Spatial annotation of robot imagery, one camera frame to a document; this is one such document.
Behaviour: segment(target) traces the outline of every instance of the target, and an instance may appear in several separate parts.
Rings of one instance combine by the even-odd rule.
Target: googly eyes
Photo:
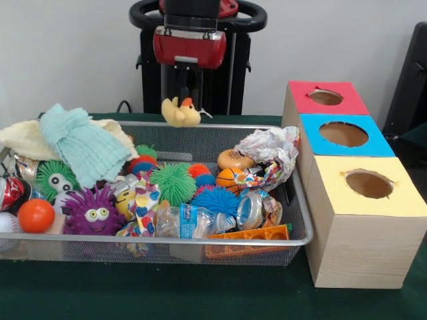
[[[73,184],[66,180],[60,173],[54,173],[49,177],[49,186],[57,193],[73,190]]]
[[[96,210],[88,210],[85,213],[85,218],[88,222],[95,222],[97,221],[98,212]]]
[[[96,222],[98,220],[104,221],[107,220],[109,216],[109,211],[106,208],[99,208],[98,210],[91,209],[87,210],[85,213],[85,218],[88,222]]]
[[[109,211],[106,208],[99,208],[97,213],[98,219],[102,221],[106,220],[109,216]]]

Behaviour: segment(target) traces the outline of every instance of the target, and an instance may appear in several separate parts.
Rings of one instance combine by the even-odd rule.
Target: robot handle
[[[161,15],[147,15],[147,13],[158,9],[159,0],[138,1],[129,10],[129,20],[140,29],[148,27],[155,29],[157,26],[163,25],[164,18]]]
[[[218,29],[225,29],[235,33],[249,33],[262,30],[267,25],[267,13],[259,5],[248,1],[238,1],[239,12],[249,15],[250,18],[230,17],[218,20]]]

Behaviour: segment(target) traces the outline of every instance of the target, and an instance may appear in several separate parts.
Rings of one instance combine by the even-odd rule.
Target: red can
[[[31,185],[25,180],[0,177],[0,211],[16,213],[30,196]]]

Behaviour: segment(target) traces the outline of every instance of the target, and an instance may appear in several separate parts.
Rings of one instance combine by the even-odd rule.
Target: green spiky ball
[[[195,180],[188,173],[187,163],[165,164],[151,173],[149,182],[159,186],[160,202],[168,200],[173,207],[189,202],[196,190]]]
[[[157,160],[157,152],[155,152],[153,148],[150,148],[147,145],[137,145],[135,150],[138,155],[151,155],[154,159]]]
[[[79,183],[77,182],[73,171],[62,161],[51,160],[41,164],[37,170],[36,182],[40,186],[42,192],[46,196],[48,202],[52,202],[58,193],[68,191],[65,189],[59,190],[60,186],[64,186],[64,181],[60,181],[58,189],[55,189],[49,183],[49,179],[54,174],[62,175],[67,182],[66,185],[70,185],[69,190],[80,190]]]

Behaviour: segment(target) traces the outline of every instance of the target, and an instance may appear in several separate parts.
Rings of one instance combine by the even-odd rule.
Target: mint green knit cloth
[[[82,187],[92,188],[100,180],[115,181],[131,155],[113,135],[90,124],[82,108],[66,111],[54,105],[41,117],[40,131]]]

